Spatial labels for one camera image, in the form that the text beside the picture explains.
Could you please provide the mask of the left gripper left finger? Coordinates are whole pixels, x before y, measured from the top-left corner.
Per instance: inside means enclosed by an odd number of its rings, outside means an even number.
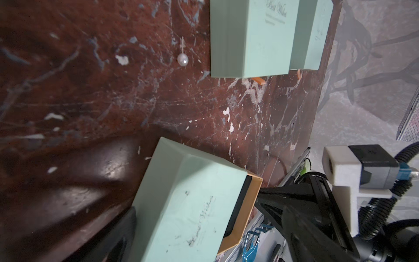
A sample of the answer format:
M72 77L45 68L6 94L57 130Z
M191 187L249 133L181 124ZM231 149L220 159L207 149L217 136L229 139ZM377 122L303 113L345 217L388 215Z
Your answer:
M91 238L67 262L126 262L135 237L136 210L130 207Z

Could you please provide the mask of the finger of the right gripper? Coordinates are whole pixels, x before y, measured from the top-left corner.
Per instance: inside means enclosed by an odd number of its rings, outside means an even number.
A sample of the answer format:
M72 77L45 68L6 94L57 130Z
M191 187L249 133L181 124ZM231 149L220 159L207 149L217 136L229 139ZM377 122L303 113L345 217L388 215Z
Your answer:
M356 252L327 180L304 175L298 183L262 188L255 207L286 238L291 252Z

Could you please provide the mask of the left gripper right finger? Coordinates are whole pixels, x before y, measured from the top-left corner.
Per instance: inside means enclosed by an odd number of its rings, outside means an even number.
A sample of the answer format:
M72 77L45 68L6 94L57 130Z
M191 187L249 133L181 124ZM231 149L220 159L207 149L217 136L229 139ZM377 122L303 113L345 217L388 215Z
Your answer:
M282 235L294 262L354 262L355 258L328 238L293 207L282 213Z

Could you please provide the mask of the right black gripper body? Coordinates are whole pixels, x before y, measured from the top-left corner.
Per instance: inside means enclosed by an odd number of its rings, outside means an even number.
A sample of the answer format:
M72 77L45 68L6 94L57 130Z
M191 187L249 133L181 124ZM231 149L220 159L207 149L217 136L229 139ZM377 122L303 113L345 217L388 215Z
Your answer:
M410 230L419 226L418 219L405 219L384 226L372 240L359 236L354 243L362 262L417 262L419 234Z

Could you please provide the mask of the mint drawer jewelry box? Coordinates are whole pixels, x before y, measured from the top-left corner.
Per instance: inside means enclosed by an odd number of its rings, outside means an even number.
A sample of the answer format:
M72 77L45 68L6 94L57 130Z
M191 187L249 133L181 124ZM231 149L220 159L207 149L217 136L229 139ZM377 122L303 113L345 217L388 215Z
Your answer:
M287 75L299 1L210 1L213 78Z

